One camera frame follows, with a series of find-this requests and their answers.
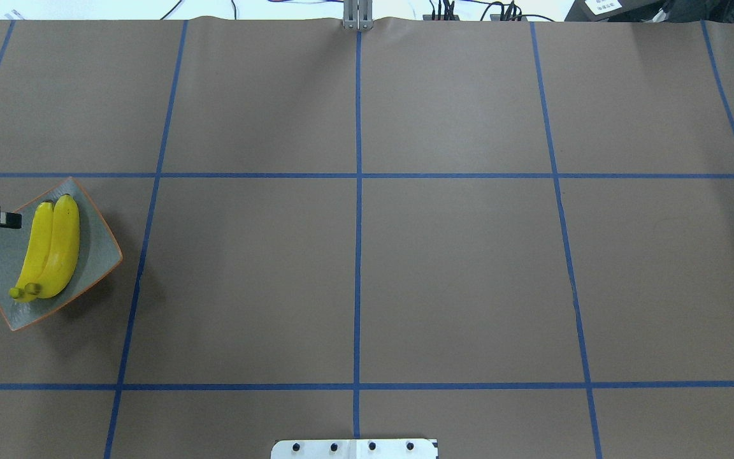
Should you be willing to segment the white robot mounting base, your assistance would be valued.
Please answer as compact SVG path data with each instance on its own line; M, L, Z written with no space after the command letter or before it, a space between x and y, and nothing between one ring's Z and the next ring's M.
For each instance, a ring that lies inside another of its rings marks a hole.
M295 439L278 441L271 458L439 458L434 439Z

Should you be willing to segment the aluminium frame post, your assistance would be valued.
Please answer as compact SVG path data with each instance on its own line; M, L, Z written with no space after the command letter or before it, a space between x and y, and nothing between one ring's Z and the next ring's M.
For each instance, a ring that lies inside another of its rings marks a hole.
M363 32L373 29L372 0L343 0L343 28Z

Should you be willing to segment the grey square plate orange rim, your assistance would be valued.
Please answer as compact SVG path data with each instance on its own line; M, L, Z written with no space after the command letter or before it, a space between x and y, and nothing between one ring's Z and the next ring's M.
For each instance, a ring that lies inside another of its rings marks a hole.
M12 331L50 316L99 284L123 260L117 239L72 177L0 228L0 312Z

